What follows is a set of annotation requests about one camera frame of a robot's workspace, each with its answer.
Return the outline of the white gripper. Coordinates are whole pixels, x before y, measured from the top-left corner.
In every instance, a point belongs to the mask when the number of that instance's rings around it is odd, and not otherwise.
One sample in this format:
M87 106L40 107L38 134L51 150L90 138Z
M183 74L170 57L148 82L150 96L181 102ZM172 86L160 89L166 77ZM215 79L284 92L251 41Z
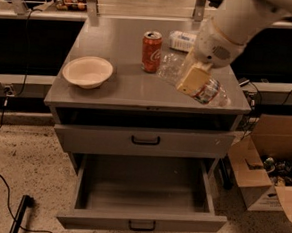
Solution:
M222 33L214 19L207 20L180 67L179 75L183 78L176 84L176 89L186 95L195 95L210 80L212 66L230 65L244 48L244 44L235 43Z

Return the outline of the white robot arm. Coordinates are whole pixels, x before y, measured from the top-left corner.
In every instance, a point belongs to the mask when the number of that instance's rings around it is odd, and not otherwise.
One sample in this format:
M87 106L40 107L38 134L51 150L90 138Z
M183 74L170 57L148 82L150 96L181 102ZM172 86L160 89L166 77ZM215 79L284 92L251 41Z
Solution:
M257 33L288 14L292 0L223 0L200 27L176 89L191 97L203 95L212 81L211 69L230 65Z

